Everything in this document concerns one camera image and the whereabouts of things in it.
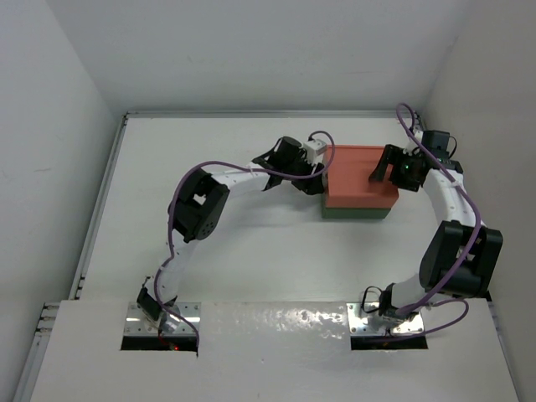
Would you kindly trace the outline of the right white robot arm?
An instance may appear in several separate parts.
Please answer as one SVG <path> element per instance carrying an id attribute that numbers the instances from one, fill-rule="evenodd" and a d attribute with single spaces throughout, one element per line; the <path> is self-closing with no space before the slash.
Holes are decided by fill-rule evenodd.
<path id="1" fill-rule="evenodd" d="M 447 149 L 451 135 L 423 131 L 413 147 L 387 145 L 368 180 L 389 180 L 395 187 L 428 196 L 438 229 L 417 274 L 388 285 L 374 313 L 385 320 L 411 319 L 425 305 L 445 297 L 480 298 L 487 294 L 503 235 L 488 228 L 469 199 L 463 168 Z"/>

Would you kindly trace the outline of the red drawer box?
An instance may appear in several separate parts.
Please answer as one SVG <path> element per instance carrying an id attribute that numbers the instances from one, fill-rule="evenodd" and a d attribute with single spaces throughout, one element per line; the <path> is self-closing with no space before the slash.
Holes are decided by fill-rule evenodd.
<path id="1" fill-rule="evenodd" d="M 386 179 L 370 182 L 384 147 L 337 145 L 324 176 L 324 203 L 330 209 L 392 209 L 399 190 Z"/>

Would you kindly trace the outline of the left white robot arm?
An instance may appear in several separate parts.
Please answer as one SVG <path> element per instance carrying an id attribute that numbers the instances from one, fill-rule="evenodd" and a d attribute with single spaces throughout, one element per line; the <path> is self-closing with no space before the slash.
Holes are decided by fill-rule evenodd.
<path id="1" fill-rule="evenodd" d="M 151 321 L 158 322 L 170 310 L 185 265 L 198 243 L 214 232 L 232 198 L 265 192 L 284 181 L 307 195 L 324 193 L 323 178 L 334 156 L 326 155 L 328 144 L 318 135 L 328 134 L 315 131 L 305 142 L 281 137 L 244 166 L 207 161 L 184 174 L 167 209 L 169 257 L 155 276 L 147 278 L 137 297 Z"/>

